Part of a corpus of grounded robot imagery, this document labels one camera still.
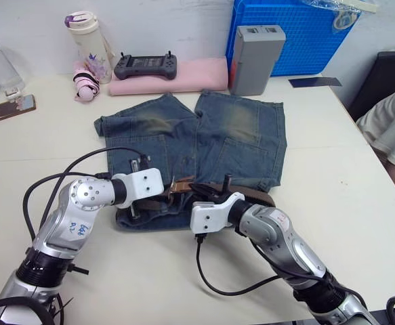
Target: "gray handheld console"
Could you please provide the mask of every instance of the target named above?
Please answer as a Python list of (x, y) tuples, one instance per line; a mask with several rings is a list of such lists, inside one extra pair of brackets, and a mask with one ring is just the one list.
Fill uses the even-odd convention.
[(177, 72), (176, 56), (167, 53), (165, 56), (131, 56), (123, 55), (115, 66), (115, 75), (123, 80), (130, 76), (159, 75), (174, 79)]

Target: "clear plastic container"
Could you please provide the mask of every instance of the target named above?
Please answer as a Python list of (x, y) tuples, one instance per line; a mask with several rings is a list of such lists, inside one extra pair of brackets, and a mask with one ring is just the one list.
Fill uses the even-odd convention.
[(21, 79), (14, 66), (9, 62), (4, 53), (0, 50), (0, 86), (7, 97), (21, 92), (24, 88), (24, 81)]

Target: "gray power bank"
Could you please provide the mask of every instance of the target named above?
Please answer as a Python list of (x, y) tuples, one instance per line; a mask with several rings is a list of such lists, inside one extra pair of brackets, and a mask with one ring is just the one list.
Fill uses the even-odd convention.
[(238, 26), (230, 65), (230, 93), (263, 93), (285, 41), (279, 25)]

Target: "smartphone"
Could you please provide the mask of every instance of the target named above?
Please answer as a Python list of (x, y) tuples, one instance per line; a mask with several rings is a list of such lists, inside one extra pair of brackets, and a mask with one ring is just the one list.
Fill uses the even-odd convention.
[(0, 121), (15, 115), (30, 112), (36, 109), (35, 97), (27, 95), (19, 97), (12, 102), (0, 104)]

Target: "white wall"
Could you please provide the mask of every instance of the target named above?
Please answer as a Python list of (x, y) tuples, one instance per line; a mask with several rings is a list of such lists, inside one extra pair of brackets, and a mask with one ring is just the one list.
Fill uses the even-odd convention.
[[(113, 50), (180, 60), (224, 55), (233, 0), (0, 0), (0, 43), (23, 77), (67, 73), (77, 49), (63, 21), (77, 10), (97, 14)], [(378, 14), (363, 15), (324, 71), (344, 85), (345, 104), (378, 51), (395, 47), (395, 0), (376, 0)]]

